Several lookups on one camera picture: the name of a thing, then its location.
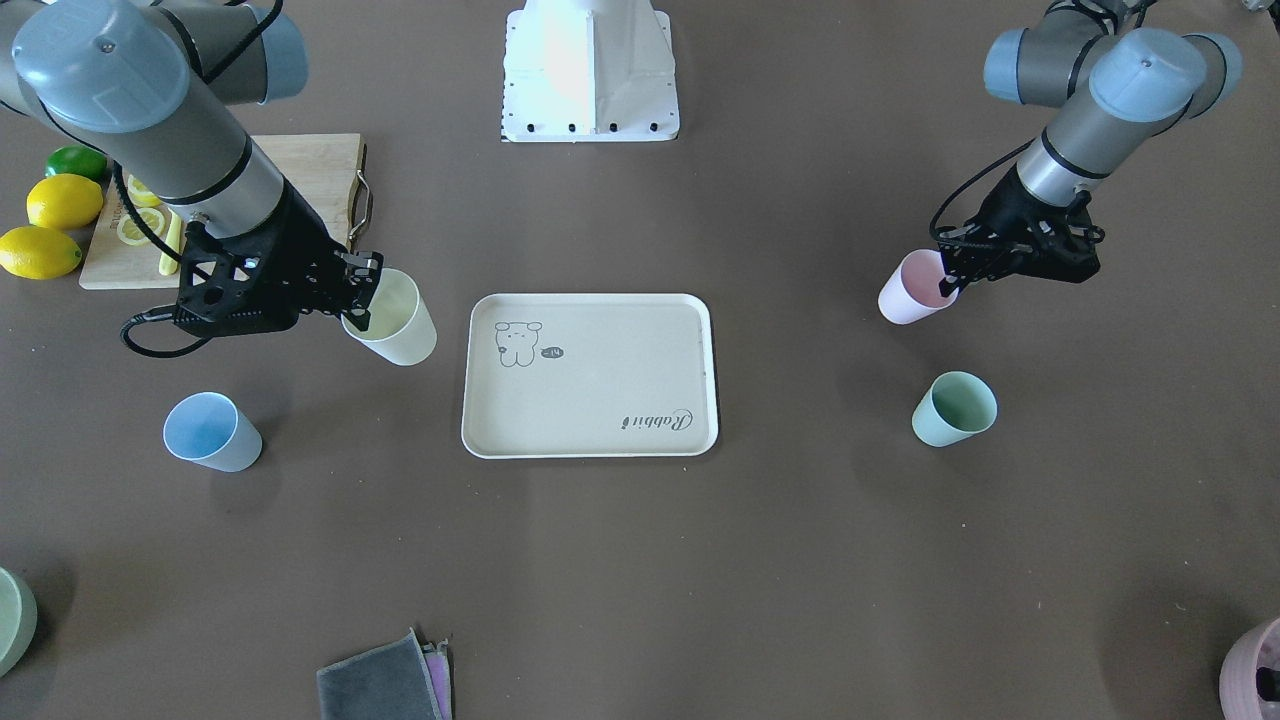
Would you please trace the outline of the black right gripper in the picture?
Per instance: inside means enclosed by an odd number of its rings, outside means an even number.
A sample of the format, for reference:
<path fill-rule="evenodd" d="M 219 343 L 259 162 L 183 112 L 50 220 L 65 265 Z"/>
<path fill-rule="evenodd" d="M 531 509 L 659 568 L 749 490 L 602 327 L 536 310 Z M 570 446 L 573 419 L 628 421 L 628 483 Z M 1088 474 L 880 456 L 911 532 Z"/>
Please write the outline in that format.
<path fill-rule="evenodd" d="M 256 229 L 215 238 L 191 222 L 180 260 L 174 323 L 192 336 L 292 328 L 320 311 L 365 332 L 384 256 L 342 251 L 292 184 Z"/>

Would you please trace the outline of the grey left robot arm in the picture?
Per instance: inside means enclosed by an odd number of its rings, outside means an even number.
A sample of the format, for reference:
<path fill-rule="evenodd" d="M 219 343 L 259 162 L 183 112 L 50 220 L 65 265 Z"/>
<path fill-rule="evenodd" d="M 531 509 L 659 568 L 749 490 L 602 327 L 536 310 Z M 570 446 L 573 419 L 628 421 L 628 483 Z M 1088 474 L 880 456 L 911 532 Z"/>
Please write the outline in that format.
<path fill-rule="evenodd" d="M 1147 138 L 1234 91 L 1243 58 L 1230 38 L 1125 29 L 1133 12 L 1124 1 L 1056 1 L 1037 26 L 993 41 L 987 91 L 1056 115 L 1011 152 L 1014 167 L 973 218 L 931 227 L 943 263 L 941 295 L 1007 275 L 1089 279 L 1105 238 L 1087 210 L 1094 190 Z"/>

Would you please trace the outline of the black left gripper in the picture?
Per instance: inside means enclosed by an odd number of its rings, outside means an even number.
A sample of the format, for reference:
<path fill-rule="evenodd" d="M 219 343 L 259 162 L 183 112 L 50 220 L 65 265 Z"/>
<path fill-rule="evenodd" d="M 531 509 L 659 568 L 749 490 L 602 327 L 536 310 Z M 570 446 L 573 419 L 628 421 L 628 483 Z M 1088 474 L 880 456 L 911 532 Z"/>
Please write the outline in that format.
<path fill-rule="evenodd" d="M 1048 205 L 1023 186 L 1016 169 L 1009 169 L 979 211 L 963 228 L 946 229 L 938 242 L 940 295 L 950 299 L 972 283 L 1007 275 L 1088 281 L 1100 270 L 1096 246 L 1105 240 L 1087 210 L 1091 200 L 1083 190 L 1065 208 Z"/>

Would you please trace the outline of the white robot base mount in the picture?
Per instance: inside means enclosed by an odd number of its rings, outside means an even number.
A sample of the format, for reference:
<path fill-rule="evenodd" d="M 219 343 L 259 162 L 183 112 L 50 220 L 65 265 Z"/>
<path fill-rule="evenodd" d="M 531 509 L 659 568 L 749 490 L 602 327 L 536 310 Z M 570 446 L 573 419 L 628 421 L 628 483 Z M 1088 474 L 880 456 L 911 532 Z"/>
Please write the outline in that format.
<path fill-rule="evenodd" d="M 671 20 L 649 1 L 527 1 L 506 18 L 503 69 L 504 142 L 678 137 Z"/>

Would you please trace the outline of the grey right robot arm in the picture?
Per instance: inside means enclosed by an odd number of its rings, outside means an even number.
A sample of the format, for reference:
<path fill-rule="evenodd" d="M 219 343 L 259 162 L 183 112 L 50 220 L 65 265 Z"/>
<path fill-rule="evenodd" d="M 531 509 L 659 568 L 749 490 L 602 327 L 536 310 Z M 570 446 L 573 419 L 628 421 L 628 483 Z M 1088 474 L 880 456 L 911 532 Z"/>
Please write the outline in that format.
<path fill-rule="evenodd" d="M 186 219 L 179 290 L 156 310 L 202 340 L 371 320 L 379 252 L 349 252 L 227 104 L 156 8 L 5 1 L 3 104 L 97 149 Z"/>

